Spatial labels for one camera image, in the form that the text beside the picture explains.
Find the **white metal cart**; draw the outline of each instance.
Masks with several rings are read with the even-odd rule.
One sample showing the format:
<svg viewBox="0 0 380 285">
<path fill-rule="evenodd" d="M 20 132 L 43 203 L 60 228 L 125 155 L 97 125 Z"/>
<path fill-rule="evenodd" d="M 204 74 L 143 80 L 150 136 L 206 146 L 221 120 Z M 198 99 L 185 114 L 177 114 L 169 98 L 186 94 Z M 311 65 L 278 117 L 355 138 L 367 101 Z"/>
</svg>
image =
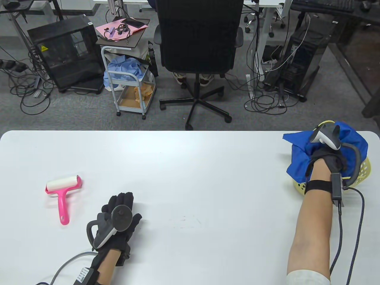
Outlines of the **white metal cart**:
<svg viewBox="0 0 380 285">
<path fill-rule="evenodd" d="M 128 73 L 128 72 L 120 72 L 120 71 L 112 71 L 108 70 L 108 64 L 107 59 L 105 58 L 104 51 L 107 49 L 114 49 L 113 46 L 103 46 L 101 48 L 101 57 L 103 58 L 104 67 L 106 69 L 106 72 L 108 74 L 109 78 L 109 84 L 112 92 L 112 96 L 114 97 L 114 102 L 116 106 L 117 116 L 120 116 L 120 110 L 122 111 L 129 111 L 129 112 L 135 112 L 135 113 L 141 113 L 142 119 L 145 120 L 146 116 L 145 113 L 148 110 L 149 104 L 153 99 L 154 92 L 156 91 L 156 81 L 154 79 L 153 74 L 149 70 L 149 66 L 146 64 L 141 65 L 141 71 L 143 72 L 143 77 L 141 79 L 138 79 L 134 74 Z M 126 47 L 117 47 L 117 49 L 124 49 L 126 51 L 130 51 L 130 48 Z M 111 74 L 120 74 L 120 75 L 127 75 L 132 77 L 133 81 L 127 81 L 127 80 L 120 80 L 120 79 L 114 79 L 111 77 Z M 125 85 L 124 90 L 121 92 L 119 98 L 116 98 L 115 90 L 114 90 L 114 84 L 120 84 Z M 142 99 L 141 95 L 141 88 L 143 84 L 151 85 L 152 87 L 152 94 L 146 96 L 144 100 Z M 139 100 L 140 102 L 136 101 L 136 95 L 135 95 L 135 88 L 137 87 L 139 92 Z"/>
</svg>

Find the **pink lint roller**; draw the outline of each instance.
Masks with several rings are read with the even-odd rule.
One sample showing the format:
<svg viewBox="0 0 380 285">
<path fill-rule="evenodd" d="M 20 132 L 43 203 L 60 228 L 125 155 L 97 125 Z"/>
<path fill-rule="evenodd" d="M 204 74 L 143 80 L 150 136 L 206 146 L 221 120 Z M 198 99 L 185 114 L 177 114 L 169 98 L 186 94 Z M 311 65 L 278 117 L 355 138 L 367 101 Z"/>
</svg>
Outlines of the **pink lint roller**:
<svg viewBox="0 0 380 285">
<path fill-rule="evenodd" d="M 78 175 L 58 180 L 52 180 L 46 183 L 45 192 L 47 194 L 58 195 L 58 211 L 61 224 L 67 225 L 70 221 L 66 204 L 67 192 L 79 189 L 81 187 L 82 179 Z"/>
</svg>

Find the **yellow basket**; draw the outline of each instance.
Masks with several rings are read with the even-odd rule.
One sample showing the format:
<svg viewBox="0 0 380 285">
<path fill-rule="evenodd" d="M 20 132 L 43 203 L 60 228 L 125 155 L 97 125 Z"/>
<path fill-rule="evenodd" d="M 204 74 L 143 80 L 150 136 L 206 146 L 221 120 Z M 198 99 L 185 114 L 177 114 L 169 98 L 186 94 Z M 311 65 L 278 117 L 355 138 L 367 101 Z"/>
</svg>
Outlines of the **yellow basket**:
<svg viewBox="0 0 380 285">
<path fill-rule="evenodd" d="M 331 121 L 331 120 L 328 120 L 328 121 L 324 121 L 324 122 L 321 122 L 318 127 L 322 124 L 326 124 L 326 123 L 335 123 L 334 121 Z M 369 162 L 369 159 L 368 157 L 362 162 L 362 164 L 360 165 L 360 172 L 359 172 L 359 175 L 358 175 L 358 178 L 356 179 L 356 181 L 351 184 L 351 185 L 348 185 L 348 186 L 351 186 L 351 187 L 356 187 L 360 182 L 364 181 L 364 179 L 366 179 L 371 173 L 371 163 Z M 295 180 L 293 180 L 293 185 L 294 187 L 296 187 L 297 191 L 299 193 L 301 193 L 302 195 L 305 195 L 305 188 L 306 188 L 306 184 L 305 183 L 297 183 Z"/>
</svg>

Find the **chair backrest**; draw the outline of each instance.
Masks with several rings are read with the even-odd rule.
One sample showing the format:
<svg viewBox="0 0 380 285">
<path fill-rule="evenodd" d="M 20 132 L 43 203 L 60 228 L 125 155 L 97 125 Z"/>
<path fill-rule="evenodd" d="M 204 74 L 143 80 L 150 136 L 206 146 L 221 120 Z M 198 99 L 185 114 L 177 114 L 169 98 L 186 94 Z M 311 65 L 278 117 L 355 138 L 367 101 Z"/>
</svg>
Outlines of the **chair backrest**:
<svg viewBox="0 0 380 285">
<path fill-rule="evenodd" d="M 169 71 L 226 73 L 233 68 L 243 0 L 156 0 L 161 61 Z"/>
</svg>

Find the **smartphone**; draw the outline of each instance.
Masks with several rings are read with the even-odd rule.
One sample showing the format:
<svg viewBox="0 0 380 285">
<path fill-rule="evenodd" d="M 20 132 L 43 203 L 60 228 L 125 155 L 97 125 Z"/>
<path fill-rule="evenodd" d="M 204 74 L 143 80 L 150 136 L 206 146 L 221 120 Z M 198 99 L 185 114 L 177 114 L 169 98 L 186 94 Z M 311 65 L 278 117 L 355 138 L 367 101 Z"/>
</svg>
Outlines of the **smartphone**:
<svg viewBox="0 0 380 285">
<path fill-rule="evenodd" d="M 128 26 L 132 26 L 135 28 L 141 28 L 143 25 L 145 25 L 143 22 L 137 21 L 132 18 L 126 18 L 122 22 L 127 24 Z"/>
</svg>

